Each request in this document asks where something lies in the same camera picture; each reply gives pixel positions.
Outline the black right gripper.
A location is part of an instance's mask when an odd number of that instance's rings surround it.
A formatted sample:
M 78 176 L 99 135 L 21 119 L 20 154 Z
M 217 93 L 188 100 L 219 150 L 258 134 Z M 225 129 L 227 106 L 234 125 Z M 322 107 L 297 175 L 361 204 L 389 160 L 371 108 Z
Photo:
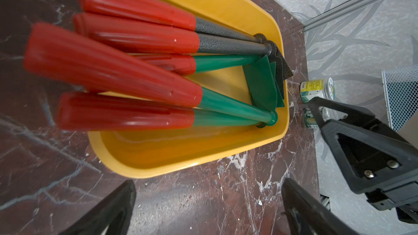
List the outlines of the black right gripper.
M 417 182 L 383 191 L 418 174 L 416 148 L 333 119 L 320 130 L 352 192 L 365 193 L 367 202 L 379 211 L 395 209 L 401 222 L 418 223 Z

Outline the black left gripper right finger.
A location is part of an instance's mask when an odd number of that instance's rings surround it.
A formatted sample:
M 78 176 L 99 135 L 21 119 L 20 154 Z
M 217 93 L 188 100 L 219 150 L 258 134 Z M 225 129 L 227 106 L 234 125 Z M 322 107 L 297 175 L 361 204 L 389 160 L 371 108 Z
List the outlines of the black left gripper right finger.
M 357 234 L 293 179 L 285 179 L 281 194 L 292 235 Z

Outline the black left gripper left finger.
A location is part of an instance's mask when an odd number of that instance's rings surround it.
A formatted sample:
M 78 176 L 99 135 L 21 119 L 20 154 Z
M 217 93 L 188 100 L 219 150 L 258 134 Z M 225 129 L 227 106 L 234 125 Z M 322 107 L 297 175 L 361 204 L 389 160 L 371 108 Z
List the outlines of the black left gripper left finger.
M 136 201 L 132 180 L 122 183 L 61 235 L 126 235 Z

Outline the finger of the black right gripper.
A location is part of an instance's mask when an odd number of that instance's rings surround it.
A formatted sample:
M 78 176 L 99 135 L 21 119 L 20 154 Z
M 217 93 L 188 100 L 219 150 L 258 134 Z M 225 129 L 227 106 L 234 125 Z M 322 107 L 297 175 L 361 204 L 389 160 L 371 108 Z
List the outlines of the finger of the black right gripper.
M 312 112 L 319 127 L 322 127 L 326 123 L 320 112 L 321 108 L 328 108 L 329 110 L 334 111 L 339 121 L 358 127 L 363 127 L 376 119 L 376 116 L 364 107 L 327 100 L 320 97 L 315 97 L 310 100 L 308 102 L 308 108 Z

